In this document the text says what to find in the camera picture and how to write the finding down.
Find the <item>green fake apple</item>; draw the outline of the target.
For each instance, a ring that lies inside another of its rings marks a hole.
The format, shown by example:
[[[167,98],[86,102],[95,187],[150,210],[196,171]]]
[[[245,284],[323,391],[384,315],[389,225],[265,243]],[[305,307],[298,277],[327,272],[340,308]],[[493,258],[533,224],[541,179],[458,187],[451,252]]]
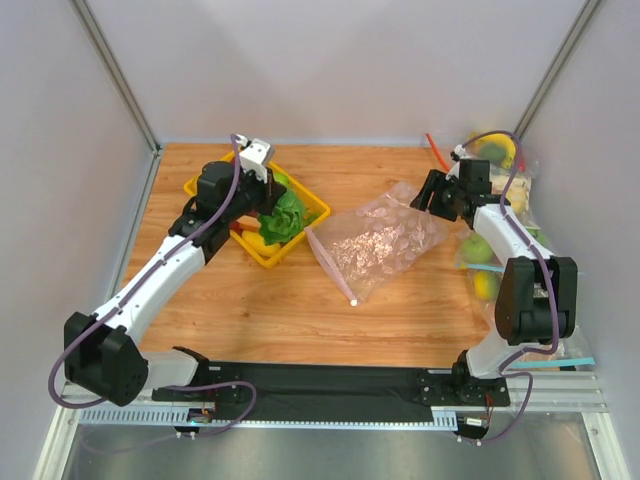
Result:
[[[279,184],[281,184],[281,185],[285,186],[286,188],[288,188],[288,187],[290,186],[289,178],[288,178],[288,176],[287,176],[287,175],[282,174],[282,173],[280,173],[280,172],[275,172],[275,173],[273,174],[273,177],[274,177],[274,180],[275,180],[277,183],[279,183]]]

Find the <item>fake green cabbage leaf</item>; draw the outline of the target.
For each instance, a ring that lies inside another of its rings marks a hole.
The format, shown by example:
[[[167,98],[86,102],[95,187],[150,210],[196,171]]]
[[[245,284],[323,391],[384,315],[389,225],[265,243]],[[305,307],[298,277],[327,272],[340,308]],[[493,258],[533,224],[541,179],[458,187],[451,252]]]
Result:
[[[295,238],[306,225],[306,206],[291,189],[278,201],[271,216],[258,215],[258,233],[267,244],[286,244]]]

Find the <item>clear zip top bag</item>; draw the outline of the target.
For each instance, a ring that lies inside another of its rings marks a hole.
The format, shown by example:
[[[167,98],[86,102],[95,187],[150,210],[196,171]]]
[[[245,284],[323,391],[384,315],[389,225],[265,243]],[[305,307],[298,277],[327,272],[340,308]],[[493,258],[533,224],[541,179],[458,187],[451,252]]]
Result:
[[[354,209],[329,216],[305,234],[320,266],[359,305],[448,236],[446,225],[410,207],[418,190],[398,182]]]

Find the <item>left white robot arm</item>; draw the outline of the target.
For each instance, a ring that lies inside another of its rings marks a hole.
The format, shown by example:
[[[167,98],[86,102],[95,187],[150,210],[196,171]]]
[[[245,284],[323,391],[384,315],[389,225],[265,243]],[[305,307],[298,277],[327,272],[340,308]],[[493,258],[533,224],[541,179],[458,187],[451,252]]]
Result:
[[[144,354],[139,344],[166,303],[226,243],[232,223],[249,213],[272,212],[285,191],[264,163],[206,164],[195,195],[147,264],[92,314],[76,312],[66,321],[56,364],[66,380],[117,406],[144,390],[194,388],[204,367],[201,356],[178,347]]]

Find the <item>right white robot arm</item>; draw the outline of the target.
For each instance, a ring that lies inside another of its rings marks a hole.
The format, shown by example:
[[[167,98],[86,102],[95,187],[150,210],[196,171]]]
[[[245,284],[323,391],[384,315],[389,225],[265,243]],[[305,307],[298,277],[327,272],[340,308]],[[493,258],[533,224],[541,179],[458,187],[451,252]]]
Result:
[[[463,351],[444,376],[447,393],[462,399],[495,392],[522,356],[551,356],[575,330],[578,266],[543,247],[516,218],[504,193],[495,194],[487,160],[462,158],[449,172],[433,169],[412,208],[462,219],[489,243],[504,268],[494,325]]]

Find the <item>yellow fake mango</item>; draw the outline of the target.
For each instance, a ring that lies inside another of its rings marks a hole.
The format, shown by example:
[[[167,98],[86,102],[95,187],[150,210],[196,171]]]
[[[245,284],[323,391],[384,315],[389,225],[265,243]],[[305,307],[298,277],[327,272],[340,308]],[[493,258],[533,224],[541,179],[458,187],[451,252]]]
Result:
[[[271,258],[281,249],[279,243],[267,244],[258,232],[243,230],[241,238],[261,257]]]

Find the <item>bag with mixed food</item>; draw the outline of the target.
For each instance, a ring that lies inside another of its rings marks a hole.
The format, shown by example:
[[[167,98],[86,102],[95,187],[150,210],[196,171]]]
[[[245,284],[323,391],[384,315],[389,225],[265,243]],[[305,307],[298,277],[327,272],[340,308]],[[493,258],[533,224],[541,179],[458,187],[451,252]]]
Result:
[[[529,168],[525,162],[522,162],[506,194],[506,200],[511,205],[515,217],[527,229],[539,229],[530,202],[533,180],[537,174],[537,164]],[[493,194],[498,196],[502,194],[510,175],[510,169],[504,169],[496,165],[490,166],[490,181]]]

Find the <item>bag with yellow-green fruit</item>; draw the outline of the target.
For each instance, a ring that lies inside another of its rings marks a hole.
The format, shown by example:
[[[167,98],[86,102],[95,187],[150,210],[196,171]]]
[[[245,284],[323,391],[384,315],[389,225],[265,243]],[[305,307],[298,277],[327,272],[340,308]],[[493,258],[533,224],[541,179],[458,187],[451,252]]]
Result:
[[[471,230],[458,235],[454,266],[467,272],[477,300],[495,302],[504,267],[481,235]]]

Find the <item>fake yellow banana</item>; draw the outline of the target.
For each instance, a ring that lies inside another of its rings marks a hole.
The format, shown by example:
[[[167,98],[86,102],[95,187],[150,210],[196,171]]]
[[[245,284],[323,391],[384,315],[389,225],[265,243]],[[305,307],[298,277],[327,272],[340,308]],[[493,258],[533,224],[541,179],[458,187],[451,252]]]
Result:
[[[471,142],[466,149],[473,156],[505,170],[513,167],[516,157],[516,145],[509,136],[501,133],[484,136]]]

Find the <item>blue-zip clear bag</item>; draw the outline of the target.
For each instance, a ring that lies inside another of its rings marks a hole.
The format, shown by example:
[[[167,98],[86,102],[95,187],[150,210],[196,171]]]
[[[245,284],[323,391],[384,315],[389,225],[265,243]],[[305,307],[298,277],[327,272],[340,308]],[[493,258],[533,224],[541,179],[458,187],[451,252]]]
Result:
[[[596,364],[587,339],[579,326],[573,334],[559,341],[553,355],[527,353],[514,362],[511,370],[562,369],[565,367],[592,367]]]

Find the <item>yellow plastic tray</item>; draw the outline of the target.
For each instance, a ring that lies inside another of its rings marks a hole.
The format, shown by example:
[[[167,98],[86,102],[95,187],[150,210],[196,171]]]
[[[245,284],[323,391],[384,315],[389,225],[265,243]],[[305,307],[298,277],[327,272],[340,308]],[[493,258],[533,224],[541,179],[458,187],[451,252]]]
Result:
[[[235,159],[230,152],[205,164],[184,185],[190,198],[169,233],[193,234],[207,260],[233,238],[269,269],[304,240],[307,227],[326,219],[330,208],[274,162],[262,180],[247,166],[236,169]]]

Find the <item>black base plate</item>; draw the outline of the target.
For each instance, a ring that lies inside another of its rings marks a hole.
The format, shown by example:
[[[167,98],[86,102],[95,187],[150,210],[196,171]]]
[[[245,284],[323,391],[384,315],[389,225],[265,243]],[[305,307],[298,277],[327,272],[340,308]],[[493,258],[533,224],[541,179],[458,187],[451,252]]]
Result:
[[[396,423],[432,419],[435,406],[506,407],[502,378],[478,380],[456,368],[208,362],[196,386],[246,381],[257,390],[251,420]]]

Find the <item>aluminium frame rail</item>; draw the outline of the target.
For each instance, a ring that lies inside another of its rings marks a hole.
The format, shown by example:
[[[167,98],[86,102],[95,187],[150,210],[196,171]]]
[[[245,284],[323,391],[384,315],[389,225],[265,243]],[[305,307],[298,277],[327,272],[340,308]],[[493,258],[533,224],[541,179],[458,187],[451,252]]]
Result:
[[[168,425],[177,437],[201,437],[206,429],[233,427],[450,431],[481,447],[503,443],[512,427],[494,416],[581,416],[599,473],[622,479],[629,470],[596,375],[572,360],[519,363],[488,378],[472,376],[464,360],[448,369],[304,365],[200,360],[185,387],[145,388],[127,404],[95,403],[67,384],[35,475],[58,479],[82,421],[97,424]]]

